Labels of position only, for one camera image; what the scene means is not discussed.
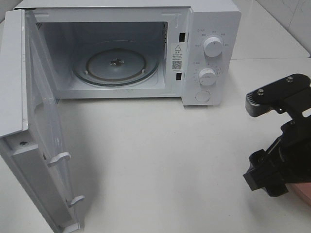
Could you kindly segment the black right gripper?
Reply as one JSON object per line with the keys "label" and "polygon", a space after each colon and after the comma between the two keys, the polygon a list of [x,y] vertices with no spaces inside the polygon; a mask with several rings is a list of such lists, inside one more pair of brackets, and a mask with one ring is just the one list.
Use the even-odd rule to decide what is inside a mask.
{"label": "black right gripper", "polygon": [[287,183],[311,181],[311,118],[292,119],[281,130],[268,149],[250,155],[249,170],[243,174],[252,191],[263,189],[270,197],[288,193]]}

